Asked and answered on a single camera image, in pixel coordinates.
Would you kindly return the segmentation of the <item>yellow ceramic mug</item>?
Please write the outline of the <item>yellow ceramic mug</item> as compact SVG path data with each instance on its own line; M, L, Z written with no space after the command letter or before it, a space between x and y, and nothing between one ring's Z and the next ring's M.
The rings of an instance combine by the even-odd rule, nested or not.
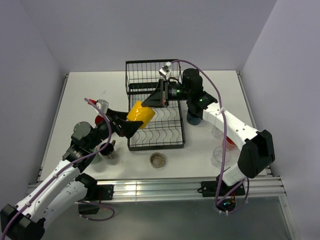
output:
M143 121L140 129L144 129L155 116L155 111L150 107L143 107L141 101L137 101L127 115L128 121Z

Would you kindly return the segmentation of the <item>red mug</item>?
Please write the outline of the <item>red mug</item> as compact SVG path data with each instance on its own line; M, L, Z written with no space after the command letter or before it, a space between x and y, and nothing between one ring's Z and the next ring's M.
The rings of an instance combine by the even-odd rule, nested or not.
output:
M95 122L96 125L98 125L98 124L101 123L102 121L104 121L104 118L103 118L101 115L97 115L97 116L95 117L94 122Z

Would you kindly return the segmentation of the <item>black wire dish rack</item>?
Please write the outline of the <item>black wire dish rack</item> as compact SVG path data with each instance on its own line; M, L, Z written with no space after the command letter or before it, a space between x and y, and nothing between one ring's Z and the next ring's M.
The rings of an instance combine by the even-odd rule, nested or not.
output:
M127 60L125 87L128 109L137 101L143 102L155 89L161 75L159 69L172 59ZM182 149L186 138L181 103L170 101L167 107L153 108L152 120L127 141L133 151Z

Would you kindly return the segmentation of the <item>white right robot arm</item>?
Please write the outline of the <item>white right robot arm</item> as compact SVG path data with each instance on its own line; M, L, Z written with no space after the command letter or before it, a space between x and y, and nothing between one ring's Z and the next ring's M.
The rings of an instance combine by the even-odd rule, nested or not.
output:
M219 175L216 189L220 194L229 194L235 183L245 178L255 178L275 161L271 133L250 127L225 110L220 99L204 91L204 74L198 69L185 69L182 72L182 81L171 76L168 66L162 67L159 75L155 90L142 102L142 106L162 108L167 107L170 101L186 101L192 116L215 126L240 150L237 163Z

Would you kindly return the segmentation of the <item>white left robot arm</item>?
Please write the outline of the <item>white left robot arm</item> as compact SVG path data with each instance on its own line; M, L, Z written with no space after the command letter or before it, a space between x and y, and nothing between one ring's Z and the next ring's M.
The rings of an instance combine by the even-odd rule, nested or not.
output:
M111 109L102 111L100 116L102 120L95 127L86 121L77 123L70 147L52 173L24 199L2 208L3 239L40 240L49 222L70 205L97 197L97 180L84 173L99 153L97 146L110 141L113 133L129 139L145 123L129 120L128 113Z

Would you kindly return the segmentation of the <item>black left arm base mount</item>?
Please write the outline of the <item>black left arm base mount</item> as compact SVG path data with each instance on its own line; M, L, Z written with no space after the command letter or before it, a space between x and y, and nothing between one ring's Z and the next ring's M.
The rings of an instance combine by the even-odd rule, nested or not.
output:
M80 217L93 222L102 222L112 219L116 212L111 206L103 203L103 201L111 201L113 199L113 194L113 184L96 185L90 187L86 196L81 199L78 204L78 213ZM109 211L110 216L101 219L91 217L96 215L100 210Z

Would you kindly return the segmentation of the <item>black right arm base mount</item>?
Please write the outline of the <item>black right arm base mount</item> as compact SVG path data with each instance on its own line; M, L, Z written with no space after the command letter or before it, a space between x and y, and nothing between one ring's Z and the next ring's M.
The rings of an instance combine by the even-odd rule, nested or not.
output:
M227 186L224 182L221 183L220 192L218 196L222 198L226 195L231 189L233 189L238 183ZM200 183L200 188L197 189L197 192L202 195L202 197L215 197L216 191L218 189L218 181L202 181ZM238 188L236 188L233 192L227 195L227 198L224 199L218 206L217 209L222 212L230 212L233 211L237 206L236 197L245 196L246 191L244 188L244 184L242 183Z

